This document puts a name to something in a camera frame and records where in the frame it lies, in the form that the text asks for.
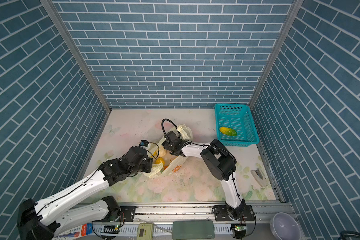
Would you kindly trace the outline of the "yellow green mango toy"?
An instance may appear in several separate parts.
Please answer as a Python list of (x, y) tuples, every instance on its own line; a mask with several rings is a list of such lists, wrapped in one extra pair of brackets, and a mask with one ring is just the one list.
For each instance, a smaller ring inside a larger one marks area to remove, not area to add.
[(228, 128), (228, 127), (220, 127), (219, 131), (222, 134), (227, 135), (227, 136), (231, 136), (231, 137), (235, 137), (238, 134), (234, 129)]

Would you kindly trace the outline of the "beige toy fruit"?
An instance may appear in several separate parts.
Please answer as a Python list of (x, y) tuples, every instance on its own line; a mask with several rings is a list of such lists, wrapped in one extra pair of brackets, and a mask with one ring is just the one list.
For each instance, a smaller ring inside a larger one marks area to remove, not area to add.
[(160, 158), (163, 158), (166, 154), (167, 154), (167, 150), (165, 150), (165, 149), (159, 150), (159, 157)]

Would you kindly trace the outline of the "small orange toy fruit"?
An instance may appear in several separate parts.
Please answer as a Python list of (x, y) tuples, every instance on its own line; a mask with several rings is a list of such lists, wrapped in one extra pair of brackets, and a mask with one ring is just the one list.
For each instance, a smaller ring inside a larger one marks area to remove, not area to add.
[(156, 159), (155, 164), (162, 164), (164, 166), (166, 164), (166, 161), (163, 158), (159, 157)]

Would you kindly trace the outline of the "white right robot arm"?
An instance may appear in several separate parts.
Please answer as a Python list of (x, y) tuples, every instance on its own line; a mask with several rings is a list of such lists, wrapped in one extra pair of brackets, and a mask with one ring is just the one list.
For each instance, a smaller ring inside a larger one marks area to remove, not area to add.
[(170, 154), (203, 159), (211, 174), (221, 182), (227, 213), (232, 220), (254, 221), (256, 219), (252, 206), (246, 204), (238, 191), (237, 160), (219, 140), (204, 144), (194, 143), (182, 139), (179, 132), (173, 131), (165, 133), (164, 138), (162, 146)]

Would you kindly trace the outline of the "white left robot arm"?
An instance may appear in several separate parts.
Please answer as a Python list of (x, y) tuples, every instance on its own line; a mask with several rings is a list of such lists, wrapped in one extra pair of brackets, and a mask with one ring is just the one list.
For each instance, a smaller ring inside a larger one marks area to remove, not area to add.
[(88, 197), (139, 172), (150, 173), (154, 162), (151, 152), (131, 147), (123, 156), (107, 160), (87, 177), (53, 194), (19, 206), (17, 228), (22, 240), (51, 240), (59, 234), (88, 222), (123, 221), (124, 214), (114, 197), (77, 207)]

